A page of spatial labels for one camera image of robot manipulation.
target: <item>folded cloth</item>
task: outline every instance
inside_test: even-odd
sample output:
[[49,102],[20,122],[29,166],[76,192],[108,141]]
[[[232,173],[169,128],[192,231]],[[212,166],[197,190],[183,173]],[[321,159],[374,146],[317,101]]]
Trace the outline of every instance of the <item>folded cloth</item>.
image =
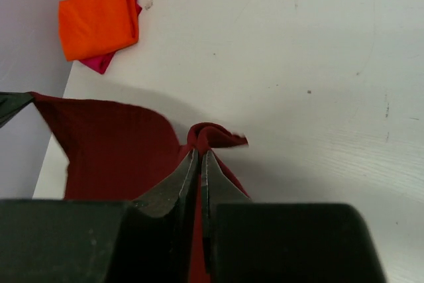
[[[173,172],[191,149],[247,144],[213,123],[194,125],[181,146],[169,121],[143,107],[112,101],[61,99],[31,92],[34,104],[68,159],[65,198],[135,199]],[[246,193],[220,161],[224,175]],[[209,282],[205,271],[200,183],[193,228],[190,282]]]
[[68,61],[108,54],[138,41],[136,0],[63,0],[59,36]]
[[[135,0],[135,10],[137,13],[137,16],[140,15],[142,8],[137,3],[137,0]],[[80,60],[82,64],[85,66],[88,66],[90,69],[96,71],[97,73],[104,74],[106,72],[107,67],[111,63],[111,60],[113,56],[115,55],[116,51],[104,54],[102,56],[95,56],[92,58],[87,58]]]

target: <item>white table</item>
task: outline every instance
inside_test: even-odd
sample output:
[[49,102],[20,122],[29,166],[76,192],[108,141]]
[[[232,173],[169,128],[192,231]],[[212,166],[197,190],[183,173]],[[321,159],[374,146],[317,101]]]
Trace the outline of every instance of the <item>white table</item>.
[[[141,0],[142,4],[150,0]],[[424,282],[424,0],[153,0],[140,41],[65,97],[244,133],[220,150],[258,201],[342,201],[365,217],[390,282]],[[50,141],[35,198],[61,198]]]

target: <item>magenta cloth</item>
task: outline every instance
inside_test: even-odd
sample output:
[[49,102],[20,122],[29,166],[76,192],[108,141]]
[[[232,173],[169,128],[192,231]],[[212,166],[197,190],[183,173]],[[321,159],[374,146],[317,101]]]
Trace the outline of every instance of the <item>magenta cloth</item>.
[[[135,0],[135,9],[137,12],[137,15],[139,15],[142,11],[141,6],[137,3],[137,0]],[[82,64],[85,66],[88,66],[90,69],[96,71],[97,73],[104,74],[106,72],[107,67],[111,63],[111,60],[113,56],[115,55],[116,51],[104,54],[102,56],[94,56],[92,58],[87,58],[80,60]]]

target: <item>folded orange cloth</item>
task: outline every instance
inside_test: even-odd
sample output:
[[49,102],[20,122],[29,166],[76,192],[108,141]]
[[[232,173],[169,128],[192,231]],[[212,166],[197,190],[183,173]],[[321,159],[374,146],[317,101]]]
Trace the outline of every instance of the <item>folded orange cloth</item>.
[[59,36],[66,60],[107,54],[138,41],[136,0],[63,0]]

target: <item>white wall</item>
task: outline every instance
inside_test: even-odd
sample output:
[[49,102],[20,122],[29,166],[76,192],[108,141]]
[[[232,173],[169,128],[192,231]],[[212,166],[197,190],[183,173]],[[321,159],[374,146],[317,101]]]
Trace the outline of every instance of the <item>white wall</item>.
[[[0,0],[0,91],[62,96],[71,64],[58,38],[59,0]],[[0,198],[31,197],[50,131],[31,105],[0,129]]]

